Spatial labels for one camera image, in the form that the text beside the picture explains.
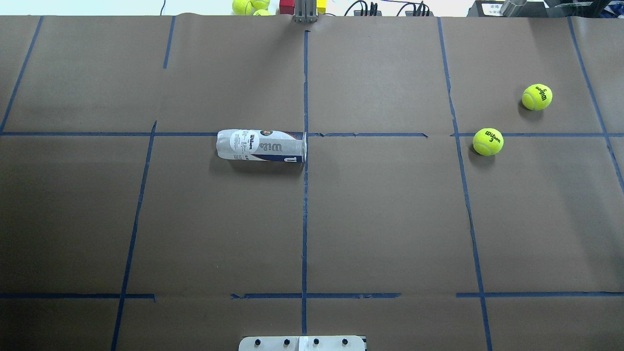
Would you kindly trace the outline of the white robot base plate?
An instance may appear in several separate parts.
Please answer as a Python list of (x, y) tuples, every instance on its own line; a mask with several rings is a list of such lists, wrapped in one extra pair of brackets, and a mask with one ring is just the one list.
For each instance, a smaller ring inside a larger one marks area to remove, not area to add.
[(367, 351), (359, 335), (258, 336), (244, 337), (239, 351)]

